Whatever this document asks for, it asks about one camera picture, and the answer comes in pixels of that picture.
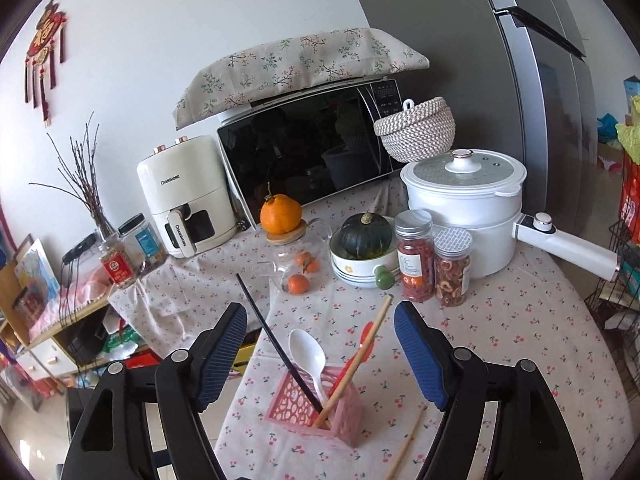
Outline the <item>black chopstick gold band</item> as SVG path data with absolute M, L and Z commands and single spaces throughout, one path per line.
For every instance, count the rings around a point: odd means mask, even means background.
M 280 345 L 278 338 L 274 336 L 274 333 L 272 332 L 270 326 L 268 325 L 265 317 L 262 315 L 262 311 L 259 310 L 258 305 L 256 304 L 254 298 L 250 294 L 250 291 L 245 285 L 242 279 L 242 276 L 239 273 L 237 273 L 235 274 L 235 278 L 238 281 L 245 298 L 250 304 L 250 307 L 252 308 L 254 315 L 256 316 L 256 318 L 258 319 L 258 322 L 262 326 L 262 331 L 266 334 L 266 336 L 270 340 L 274 350 L 277 351 L 278 356 L 280 356 L 281 361 L 283 362 L 285 367 L 288 369 L 288 372 L 290 373 L 292 378 L 295 380 L 296 384 L 299 386 L 299 389 L 302 390 L 302 393 L 304 394 L 304 396 L 306 396 L 307 400 L 310 402 L 310 404 L 312 405 L 316 413 L 319 414 L 322 411 L 322 405 L 320 403 L 320 400 L 316 397 L 316 395 L 311 391 L 311 388 L 309 388 L 309 386 L 303 380 L 302 375 L 299 374 L 299 371 L 297 370 L 296 366 L 293 364 L 293 362 L 290 360 L 290 358 L 288 357 L 288 355 Z

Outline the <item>long wooden chopstick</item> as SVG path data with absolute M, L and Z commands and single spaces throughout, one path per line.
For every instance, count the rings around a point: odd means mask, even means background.
M 390 310 L 390 305 L 392 304 L 393 296 L 386 295 L 382 306 L 378 309 L 378 315 L 376 316 L 370 330 L 367 332 L 367 337 L 363 341 L 363 344 L 358 349 L 355 356 L 349 361 L 349 366 L 346 367 L 343 378 L 337 382 L 337 386 L 333 389 L 333 393 L 329 397 L 329 401 L 320 414 L 314 419 L 312 422 L 312 428 L 320 428 L 324 425 L 326 420 L 329 417 L 329 414 L 332 413 L 333 409 L 337 406 L 337 403 L 340 402 L 341 397 L 343 396 L 346 388 L 349 386 L 352 378 L 356 374 L 356 371 L 360 367 L 360 364 L 363 361 L 364 355 L 369 351 L 369 348 L 372 346 L 373 341 L 375 341 L 376 334 L 380 330 L 382 324 L 384 323 L 388 310 Z

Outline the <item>white plastic spoon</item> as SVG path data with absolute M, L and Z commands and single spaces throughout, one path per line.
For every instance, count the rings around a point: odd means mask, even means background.
M 322 386 L 322 372 L 326 367 L 326 355 L 318 341 L 310 333 L 296 328 L 288 335 L 288 348 L 295 364 L 306 372 L 314 383 L 318 399 L 326 406 L 328 397 Z

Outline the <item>jar of dried fruit rings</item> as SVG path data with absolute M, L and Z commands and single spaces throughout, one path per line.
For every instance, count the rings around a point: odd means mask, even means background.
M 452 226 L 439 228 L 434 236 L 435 290 L 443 307 L 461 306 L 470 286 L 472 235 Z

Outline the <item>blue label glass jar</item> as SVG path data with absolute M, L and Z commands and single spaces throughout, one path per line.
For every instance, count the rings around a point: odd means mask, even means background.
M 141 275 L 154 271 L 166 261 L 165 246 L 142 212 L 124 222 L 118 234 Z

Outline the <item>white bowl green knob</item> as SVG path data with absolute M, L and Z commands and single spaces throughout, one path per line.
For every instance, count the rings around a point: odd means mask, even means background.
M 384 218 L 393 229 L 393 221 Z M 390 289 L 395 284 L 399 272 L 395 233 L 390 247 L 382 256 L 362 260 L 355 259 L 344 251 L 340 237 L 341 228 L 333 234 L 330 241 L 332 266 L 338 278 L 354 286 L 376 287 L 381 290 Z

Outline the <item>white electric cooking pot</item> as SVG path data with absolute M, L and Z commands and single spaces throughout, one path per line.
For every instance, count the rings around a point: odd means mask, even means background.
M 471 233 L 471 276 L 486 278 L 512 260 L 517 242 L 532 245 L 605 281 L 615 280 L 620 256 L 561 231 L 550 214 L 523 211 L 525 166 L 486 150 L 453 150 L 409 162 L 400 177 L 411 209 L 426 209 L 438 226 Z

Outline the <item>red snack package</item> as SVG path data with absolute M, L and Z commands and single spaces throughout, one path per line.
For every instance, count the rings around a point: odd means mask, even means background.
M 623 158 L 623 187 L 620 198 L 620 218 L 629 233 L 629 240 L 639 244 L 640 234 L 640 180 L 639 165 L 624 153 Z

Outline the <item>green kabocha squash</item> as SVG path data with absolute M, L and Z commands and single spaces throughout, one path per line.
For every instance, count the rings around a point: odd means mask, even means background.
M 355 259 L 382 256 L 390 247 L 393 229 L 388 221 L 375 212 L 354 214 L 341 226 L 341 245 Z

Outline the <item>cream air fryer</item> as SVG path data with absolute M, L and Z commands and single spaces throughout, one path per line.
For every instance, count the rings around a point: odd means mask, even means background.
M 192 258 L 235 236 L 236 215 L 212 136 L 180 136 L 138 163 L 149 211 L 169 255 Z

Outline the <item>dried twig branches vase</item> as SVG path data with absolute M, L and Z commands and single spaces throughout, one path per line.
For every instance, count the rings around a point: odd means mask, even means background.
M 63 179 L 66 187 L 43 182 L 29 182 L 31 186 L 48 188 L 73 197 L 88 211 L 96 226 L 96 232 L 102 240 L 106 240 L 115 233 L 114 226 L 104 212 L 96 174 L 96 152 L 98 151 L 98 135 L 100 126 L 92 126 L 93 114 L 85 122 L 84 131 L 79 139 L 70 136 L 70 161 L 68 162 L 55 143 L 53 136 L 47 132 L 47 138 L 54 149 L 56 171 Z

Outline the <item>woven white basket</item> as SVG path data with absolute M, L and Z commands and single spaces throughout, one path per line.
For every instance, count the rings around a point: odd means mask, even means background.
M 454 116 L 442 96 L 420 104 L 405 100 L 403 110 L 377 120 L 373 128 L 396 162 L 418 162 L 446 153 L 456 136 Z

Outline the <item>blue cardboard box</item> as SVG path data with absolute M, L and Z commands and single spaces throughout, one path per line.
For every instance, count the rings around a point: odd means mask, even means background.
M 624 90 L 627 103 L 627 114 L 625 115 L 625 125 L 631 126 L 634 123 L 634 115 L 637 114 L 634 98 L 640 93 L 640 78 L 630 76 L 624 80 Z

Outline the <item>grey refrigerator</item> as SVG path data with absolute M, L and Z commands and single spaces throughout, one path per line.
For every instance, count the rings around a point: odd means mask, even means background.
M 590 213 L 596 103 L 566 0 L 359 0 L 370 26 L 430 60 L 400 91 L 442 96 L 459 148 L 510 155 L 527 169 L 523 208 L 578 233 Z

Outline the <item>floral microwave cover cloth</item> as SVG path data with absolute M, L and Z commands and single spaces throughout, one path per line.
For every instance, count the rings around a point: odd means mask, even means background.
M 430 60 L 369 27 L 285 38 L 220 58 L 200 70 L 172 117 L 177 130 L 232 108 L 331 82 L 426 70 Z

